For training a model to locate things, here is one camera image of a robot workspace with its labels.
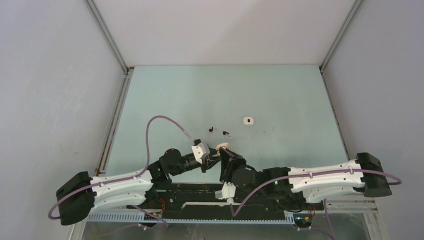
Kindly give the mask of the beige earbud charging case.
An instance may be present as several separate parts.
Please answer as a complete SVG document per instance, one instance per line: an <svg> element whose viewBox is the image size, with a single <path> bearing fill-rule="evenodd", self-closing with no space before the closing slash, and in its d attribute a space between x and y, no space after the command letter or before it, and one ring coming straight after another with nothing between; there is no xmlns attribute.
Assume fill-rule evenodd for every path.
<svg viewBox="0 0 424 240"><path fill-rule="evenodd" d="M221 149L221 148L229 149L229 148L230 148L229 143L228 143L228 142L220 143L220 144L218 144L218 145L216 146L216 148L215 148L215 149L218 151L218 150L219 150L219 149Z"/></svg>

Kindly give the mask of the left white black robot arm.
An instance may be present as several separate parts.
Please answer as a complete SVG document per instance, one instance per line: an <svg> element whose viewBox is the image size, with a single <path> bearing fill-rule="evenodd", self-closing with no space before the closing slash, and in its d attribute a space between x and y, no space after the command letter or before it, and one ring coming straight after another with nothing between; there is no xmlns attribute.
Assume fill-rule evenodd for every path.
<svg viewBox="0 0 424 240"><path fill-rule="evenodd" d="M204 173L219 161L216 149L203 150L194 146L192 153L186 155L175 148L168 149L146 171L106 177L79 172L55 193L59 203L58 218L61 225L69 226L97 211L129 205L153 208L158 202L155 192L158 186L170 183L173 176L197 168Z"/></svg>

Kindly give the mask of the white earbud charging case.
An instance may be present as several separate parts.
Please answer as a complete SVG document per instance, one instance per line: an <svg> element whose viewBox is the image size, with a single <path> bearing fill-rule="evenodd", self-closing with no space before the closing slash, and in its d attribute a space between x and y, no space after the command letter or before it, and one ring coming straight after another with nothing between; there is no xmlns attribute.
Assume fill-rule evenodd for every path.
<svg viewBox="0 0 424 240"><path fill-rule="evenodd" d="M254 124L254 118L252 116L245 116L242 120L243 124L246 126L250 126Z"/></svg>

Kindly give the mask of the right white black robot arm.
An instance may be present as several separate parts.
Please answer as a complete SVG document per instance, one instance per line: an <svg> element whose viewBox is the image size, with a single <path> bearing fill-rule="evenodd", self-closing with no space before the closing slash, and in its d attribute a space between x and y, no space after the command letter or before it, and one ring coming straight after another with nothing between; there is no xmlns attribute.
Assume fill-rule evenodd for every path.
<svg viewBox="0 0 424 240"><path fill-rule="evenodd" d="M357 153L349 161L324 167L272 167L255 170L245 158L220 147L220 181L230 193L262 193L269 199L283 200L297 209L324 199L349 193L367 198L392 195L381 161L368 152Z"/></svg>

